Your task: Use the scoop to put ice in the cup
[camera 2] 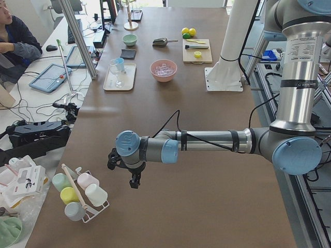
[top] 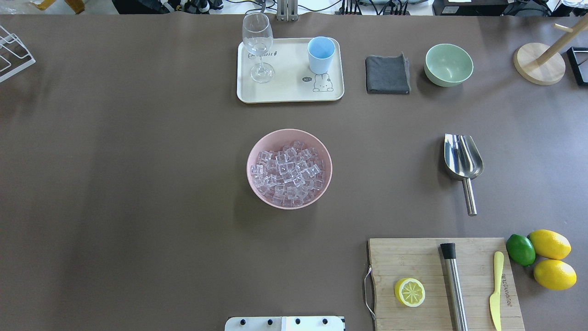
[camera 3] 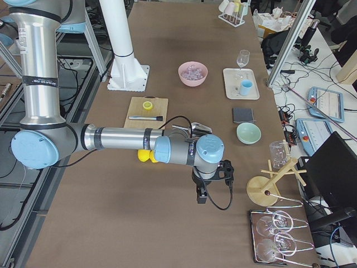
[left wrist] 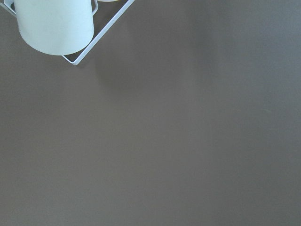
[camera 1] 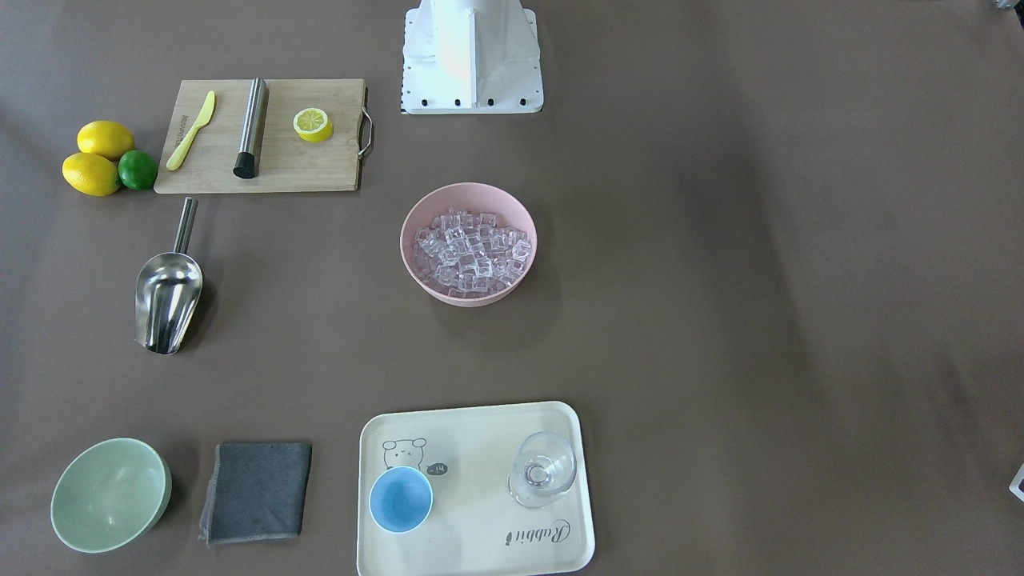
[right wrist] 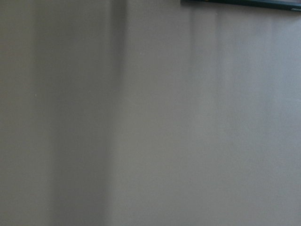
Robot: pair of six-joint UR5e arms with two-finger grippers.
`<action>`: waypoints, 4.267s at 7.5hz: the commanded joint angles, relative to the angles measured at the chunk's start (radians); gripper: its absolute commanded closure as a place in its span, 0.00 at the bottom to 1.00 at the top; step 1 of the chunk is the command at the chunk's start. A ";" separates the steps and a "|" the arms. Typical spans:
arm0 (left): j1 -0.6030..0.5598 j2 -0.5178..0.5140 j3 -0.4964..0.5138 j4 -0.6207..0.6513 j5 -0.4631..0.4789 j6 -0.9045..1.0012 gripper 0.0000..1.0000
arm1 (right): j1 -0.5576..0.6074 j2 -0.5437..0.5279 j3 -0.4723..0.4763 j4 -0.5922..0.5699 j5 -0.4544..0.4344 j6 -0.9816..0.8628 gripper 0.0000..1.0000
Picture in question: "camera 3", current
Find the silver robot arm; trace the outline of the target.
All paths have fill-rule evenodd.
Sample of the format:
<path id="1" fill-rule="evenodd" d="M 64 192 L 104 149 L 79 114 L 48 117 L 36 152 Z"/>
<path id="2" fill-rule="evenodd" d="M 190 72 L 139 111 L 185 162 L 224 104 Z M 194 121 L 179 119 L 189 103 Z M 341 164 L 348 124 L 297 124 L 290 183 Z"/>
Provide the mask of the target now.
<path id="1" fill-rule="evenodd" d="M 223 159 L 224 144 L 215 135 L 194 138 L 191 131 L 67 122 L 59 105 L 56 33 L 85 31 L 84 1 L 8 1 L 8 6 L 18 28 L 25 94 L 21 130 L 11 142 L 19 162 L 43 169 L 78 151 L 143 149 L 156 161 L 191 166 L 200 204 L 210 199 L 210 182 L 233 186 L 234 169 Z"/>

